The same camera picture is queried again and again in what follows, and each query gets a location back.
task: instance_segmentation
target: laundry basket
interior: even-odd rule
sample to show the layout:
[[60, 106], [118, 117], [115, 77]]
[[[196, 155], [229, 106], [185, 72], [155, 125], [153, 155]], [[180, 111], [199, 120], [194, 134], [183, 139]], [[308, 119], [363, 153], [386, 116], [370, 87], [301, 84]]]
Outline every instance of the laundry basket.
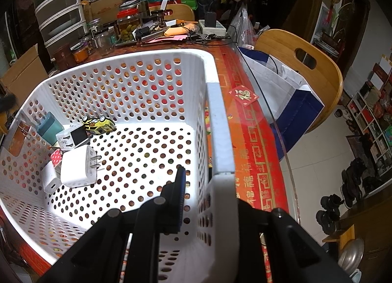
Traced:
[[211, 54], [196, 49], [149, 51], [81, 65], [42, 82], [21, 111], [37, 123], [49, 111], [63, 125], [80, 122], [84, 115], [105, 115], [116, 123], [115, 131], [90, 138], [102, 156], [97, 183], [63, 185], [53, 195], [43, 192], [40, 179], [53, 150], [34, 128], [19, 156], [1, 149], [0, 205], [46, 261], [53, 264], [107, 210], [137, 209], [159, 196], [162, 186], [174, 181], [180, 164], [187, 175], [183, 224], [180, 233], [161, 235], [159, 279], [234, 281], [239, 250], [234, 158]]

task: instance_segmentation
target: basket handle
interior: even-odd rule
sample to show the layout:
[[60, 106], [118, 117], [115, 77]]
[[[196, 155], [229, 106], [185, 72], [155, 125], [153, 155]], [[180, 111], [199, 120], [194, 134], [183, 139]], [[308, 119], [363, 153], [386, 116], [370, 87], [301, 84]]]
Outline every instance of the basket handle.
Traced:
[[207, 83], [207, 96], [211, 127], [212, 175], [234, 173], [233, 145], [219, 82]]

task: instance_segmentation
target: yellow toy car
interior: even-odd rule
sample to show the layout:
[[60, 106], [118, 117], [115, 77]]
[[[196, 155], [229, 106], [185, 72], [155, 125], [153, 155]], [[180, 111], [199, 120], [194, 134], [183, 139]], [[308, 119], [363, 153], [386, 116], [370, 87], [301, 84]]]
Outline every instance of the yellow toy car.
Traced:
[[90, 118], [86, 115], [83, 117], [82, 122], [86, 131], [95, 135], [110, 132], [115, 127], [114, 122], [105, 116], [101, 116], [99, 118]]

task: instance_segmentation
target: chair backrest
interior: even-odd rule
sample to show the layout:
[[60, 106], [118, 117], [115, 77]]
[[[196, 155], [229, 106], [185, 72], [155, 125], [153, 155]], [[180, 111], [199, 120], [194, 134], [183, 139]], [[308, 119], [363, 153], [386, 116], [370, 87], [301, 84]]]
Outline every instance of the chair backrest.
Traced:
[[[160, 10], [160, 6], [150, 7], [150, 11]], [[184, 21], [194, 21], [195, 14], [190, 6], [186, 4], [167, 4], [165, 12], [170, 12], [170, 15], [165, 15], [165, 20], [184, 20]]]
[[[343, 77], [338, 65], [309, 42], [281, 29], [270, 29], [261, 34], [254, 49], [279, 59], [306, 79], [324, 103], [324, 109], [307, 132], [318, 127], [332, 113], [342, 95]], [[297, 58], [295, 52], [298, 49], [316, 60], [314, 69], [310, 69]]]

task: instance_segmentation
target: jar with green fruit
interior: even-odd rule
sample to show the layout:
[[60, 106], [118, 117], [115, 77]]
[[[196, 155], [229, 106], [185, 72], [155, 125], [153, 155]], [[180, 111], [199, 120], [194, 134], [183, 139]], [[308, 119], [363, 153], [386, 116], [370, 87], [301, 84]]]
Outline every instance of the jar with green fruit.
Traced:
[[137, 8], [120, 11], [117, 14], [117, 25], [123, 42], [132, 41], [132, 32], [141, 24]]

